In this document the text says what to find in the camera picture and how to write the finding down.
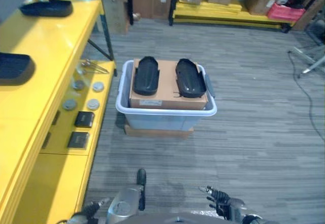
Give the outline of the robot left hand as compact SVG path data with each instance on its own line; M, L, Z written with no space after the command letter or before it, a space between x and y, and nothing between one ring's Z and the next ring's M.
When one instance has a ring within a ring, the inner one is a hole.
M101 208L102 205L108 203L110 198L102 199L98 202L92 202L90 205L85 206L81 211L74 213L67 223L74 224L91 224L98 223L98 219L95 218L95 214Z

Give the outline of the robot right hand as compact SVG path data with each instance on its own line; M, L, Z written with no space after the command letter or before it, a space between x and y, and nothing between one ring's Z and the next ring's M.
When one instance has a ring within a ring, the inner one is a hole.
M245 217L245 203L241 199L231 198L227 193L211 186L200 186L199 190L207 194L207 200L213 202L209 206L216 210L225 220L241 223Z

